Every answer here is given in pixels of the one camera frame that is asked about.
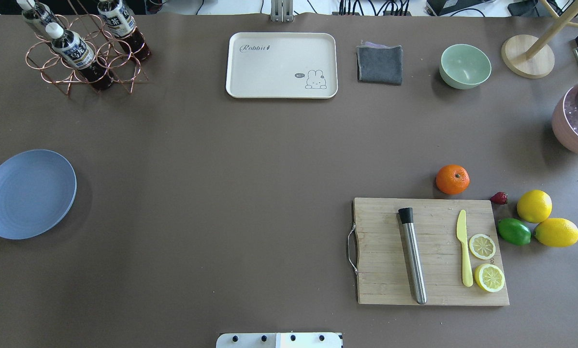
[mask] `knife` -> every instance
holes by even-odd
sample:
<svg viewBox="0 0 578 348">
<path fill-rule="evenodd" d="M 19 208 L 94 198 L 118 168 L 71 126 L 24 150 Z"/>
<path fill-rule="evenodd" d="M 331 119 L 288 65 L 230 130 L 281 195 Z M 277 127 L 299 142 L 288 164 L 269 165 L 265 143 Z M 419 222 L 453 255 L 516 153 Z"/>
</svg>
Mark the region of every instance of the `knife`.
<svg viewBox="0 0 578 348">
<path fill-rule="evenodd" d="M 461 266 L 463 284 L 469 287 L 474 284 L 474 280 L 472 279 L 470 251 L 467 249 L 467 226 L 465 224 L 465 209 L 462 209 L 461 212 L 459 212 L 459 219 L 457 220 L 457 239 L 459 242 L 461 242 L 461 253 L 463 255 L 463 264 Z"/>
<path fill-rule="evenodd" d="M 410 260 L 411 279 L 413 280 L 413 291 L 418 304 L 426 304 L 426 286 L 424 284 L 424 275 L 422 275 L 422 264 L 418 252 L 418 240 L 416 231 L 413 228 L 413 209 L 399 209 L 399 217 L 405 232 L 405 243 Z"/>
</svg>

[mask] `orange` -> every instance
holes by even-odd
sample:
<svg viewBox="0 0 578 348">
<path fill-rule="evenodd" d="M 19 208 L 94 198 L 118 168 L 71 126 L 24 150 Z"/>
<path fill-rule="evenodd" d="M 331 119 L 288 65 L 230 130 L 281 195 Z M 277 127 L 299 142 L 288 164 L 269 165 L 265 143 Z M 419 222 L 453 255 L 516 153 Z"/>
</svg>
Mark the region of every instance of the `orange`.
<svg viewBox="0 0 578 348">
<path fill-rule="evenodd" d="M 450 164 L 437 172 L 435 184 L 445 194 L 459 194 L 470 185 L 470 176 L 465 168 Z"/>
</svg>

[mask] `lime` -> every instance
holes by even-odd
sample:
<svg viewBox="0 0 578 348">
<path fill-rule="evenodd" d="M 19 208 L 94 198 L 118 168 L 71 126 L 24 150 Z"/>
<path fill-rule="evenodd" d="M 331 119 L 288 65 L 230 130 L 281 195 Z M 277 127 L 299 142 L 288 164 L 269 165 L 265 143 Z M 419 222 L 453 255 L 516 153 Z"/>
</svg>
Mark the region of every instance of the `lime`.
<svg viewBox="0 0 578 348">
<path fill-rule="evenodd" d="M 548 247 L 569 247 L 578 240 L 577 226 L 565 218 L 548 218 L 534 232 L 536 239 Z"/>
<path fill-rule="evenodd" d="M 472 254 L 481 260 L 488 260 L 495 255 L 495 242 L 481 233 L 470 238 L 469 247 Z"/>
<path fill-rule="evenodd" d="M 544 191 L 533 189 L 525 192 L 517 203 L 519 216 L 531 223 L 539 223 L 549 218 L 553 204 L 551 197 Z"/>
<path fill-rule="evenodd" d="M 516 218 L 503 218 L 497 223 L 497 231 L 506 242 L 525 245 L 532 240 L 532 232 Z"/>
<path fill-rule="evenodd" d="M 502 290 L 506 281 L 504 272 L 494 264 L 483 263 L 476 267 L 474 279 L 478 286 L 488 292 L 497 292 Z"/>
</svg>

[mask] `soda bottle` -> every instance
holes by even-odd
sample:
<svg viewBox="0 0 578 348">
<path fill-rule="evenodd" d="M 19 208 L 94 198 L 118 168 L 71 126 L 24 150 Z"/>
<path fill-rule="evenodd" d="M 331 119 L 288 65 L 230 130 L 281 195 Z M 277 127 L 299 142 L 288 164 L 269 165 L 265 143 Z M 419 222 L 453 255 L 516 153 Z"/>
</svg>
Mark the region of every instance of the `soda bottle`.
<svg viewBox="0 0 578 348">
<path fill-rule="evenodd" d="M 49 23 L 57 23 L 53 11 L 41 2 L 35 2 L 35 0 L 16 0 L 16 2 L 22 9 L 21 14 L 25 22 L 39 37 L 43 38 L 46 35 L 44 28 Z"/>
<path fill-rule="evenodd" d="M 48 24 L 46 33 L 53 38 L 53 51 L 77 69 L 93 88 L 105 90 L 113 84 L 113 72 L 98 64 L 94 49 L 78 33 L 64 29 L 57 23 Z"/>
<path fill-rule="evenodd" d="M 144 61 L 152 55 L 143 35 L 136 27 L 134 17 L 128 11 L 123 0 L 100 0 L 98 12 L 104 18 L 110 32 L 119 40 L 127 42 L 132 49 L 132 54 L 139 60 Z M 128 46 L 119 42 L 121 48 L 128 52 Z"/>
</svg>

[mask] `green bowl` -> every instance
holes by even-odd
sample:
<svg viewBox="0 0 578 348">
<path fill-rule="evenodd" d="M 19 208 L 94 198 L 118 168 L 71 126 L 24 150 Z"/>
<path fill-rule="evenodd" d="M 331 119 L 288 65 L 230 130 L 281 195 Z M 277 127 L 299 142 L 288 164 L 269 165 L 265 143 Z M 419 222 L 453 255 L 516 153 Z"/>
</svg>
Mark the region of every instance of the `green bowl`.
<svg viewBox="0 0 578 348">
<path fill-rule="evenodd" d="M 491 62 L 483 51 L 474 46 L 453 44 L 442 53 L 439 74 L 451 87 L 474 88 L 491 75 Z"/>
</svg>

